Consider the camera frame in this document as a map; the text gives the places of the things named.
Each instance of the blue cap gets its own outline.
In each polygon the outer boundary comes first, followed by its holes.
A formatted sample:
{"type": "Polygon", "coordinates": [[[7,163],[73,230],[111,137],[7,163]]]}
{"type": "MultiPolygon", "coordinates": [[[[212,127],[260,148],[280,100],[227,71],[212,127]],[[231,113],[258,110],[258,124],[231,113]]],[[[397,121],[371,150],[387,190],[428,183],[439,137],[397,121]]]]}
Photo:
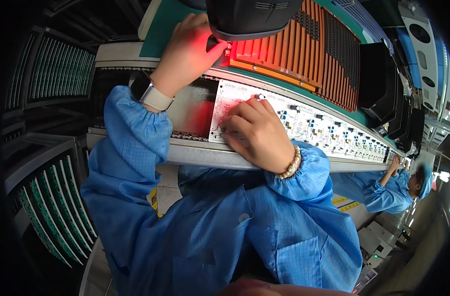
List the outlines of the blue cap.
{"type": "Polygon", "coordinates": [[[424,167],[425,178],[422,187],[420,188],[419,199],[424,199],[427,195],[429,195],[429,192],[432,189],[433,181],[432,169],[430,169],[427,163],[423,163],[422,165],[424,167]]]}

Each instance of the beige watch strap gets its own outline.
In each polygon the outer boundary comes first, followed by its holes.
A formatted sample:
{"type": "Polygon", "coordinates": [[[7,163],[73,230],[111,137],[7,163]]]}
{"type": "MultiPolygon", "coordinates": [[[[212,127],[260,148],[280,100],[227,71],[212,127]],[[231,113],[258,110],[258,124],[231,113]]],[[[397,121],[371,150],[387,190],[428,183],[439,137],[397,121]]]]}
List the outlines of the beige watch strap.
{"type": "Polygon", "coordinates": [[[143,104],[163,111],[168,109],[173,101],[174,97],[168,98],[162,92],[158,91],[157,88],[153,87],[143,99],[143,104]]]}

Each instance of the round hole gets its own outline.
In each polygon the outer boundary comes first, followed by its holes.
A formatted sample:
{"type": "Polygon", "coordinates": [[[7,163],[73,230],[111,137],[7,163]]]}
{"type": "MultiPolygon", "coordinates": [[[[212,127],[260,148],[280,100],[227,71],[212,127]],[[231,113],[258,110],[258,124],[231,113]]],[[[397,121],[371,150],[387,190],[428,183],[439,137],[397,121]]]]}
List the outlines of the round hole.
{"type": "Polygon", "coordinates": [[[435,87],[435,83],[427,76],[422,77],[423,82],[425,82],[430,87],[435,87]]]}
{"type": "Polygon", "coordinates": [[[418,24],[411,24],[409,26],[409,31],[416,37],[417,40],[419,40],[422,43],[429,43],[430,42],[430,36],[427,31],[419,26],[418,24]]]}

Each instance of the bracelet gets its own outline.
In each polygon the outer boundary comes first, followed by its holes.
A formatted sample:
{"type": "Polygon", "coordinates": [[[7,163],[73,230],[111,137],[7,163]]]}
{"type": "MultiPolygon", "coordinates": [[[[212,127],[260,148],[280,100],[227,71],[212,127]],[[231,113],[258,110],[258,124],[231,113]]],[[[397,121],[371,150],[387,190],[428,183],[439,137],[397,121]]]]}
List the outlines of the bracelet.
{"type": "Polygon", "coordinates": [[[282,173],[282,174],[275,174],[276,178],[280,178],[285,179],[287,177],[289,177],[289,175],[293,174],[295,172],[295,170],[297,169],[297,164],[299,163],[299,161],[301,160],[301,149],[299,148],[299,146],[294,145],[294,149],[295,149],[295,157],[293,162],[289,165],[289,167],[287,168],[287,171],[282,173]]]}

